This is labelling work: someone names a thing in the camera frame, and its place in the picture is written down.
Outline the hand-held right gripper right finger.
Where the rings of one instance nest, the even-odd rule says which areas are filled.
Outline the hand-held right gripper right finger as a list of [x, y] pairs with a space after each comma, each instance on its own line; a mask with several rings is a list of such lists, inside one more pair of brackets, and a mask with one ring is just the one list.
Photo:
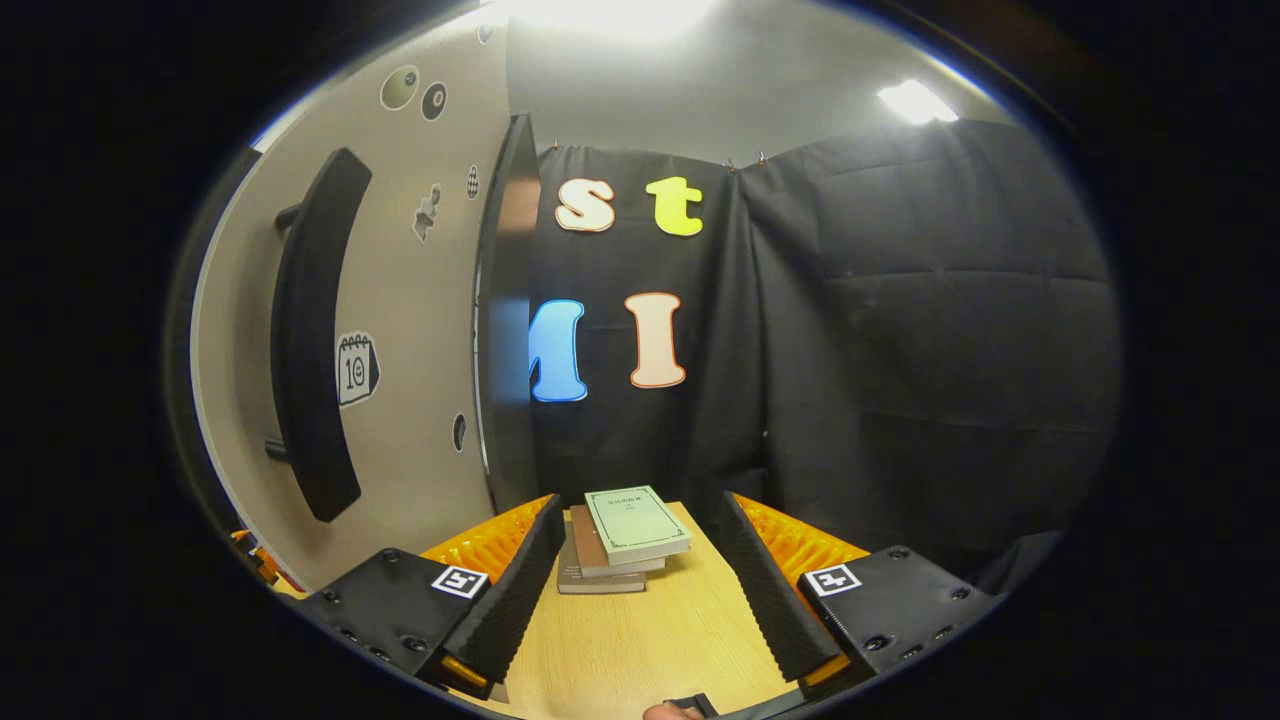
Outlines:
[[719, 505], [721, 556], [804, 700], [906, 667], [1004, 602], [904, 544], [868, 552], [728, 491]]

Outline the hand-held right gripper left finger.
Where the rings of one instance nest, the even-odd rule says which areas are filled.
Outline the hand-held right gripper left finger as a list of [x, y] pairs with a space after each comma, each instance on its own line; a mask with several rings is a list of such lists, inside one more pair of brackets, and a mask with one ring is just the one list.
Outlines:
[[489, 700], [563, 542], [561, 498], [545, 495], [424, 553], [378, 550], [294, 607], [408, 676]]

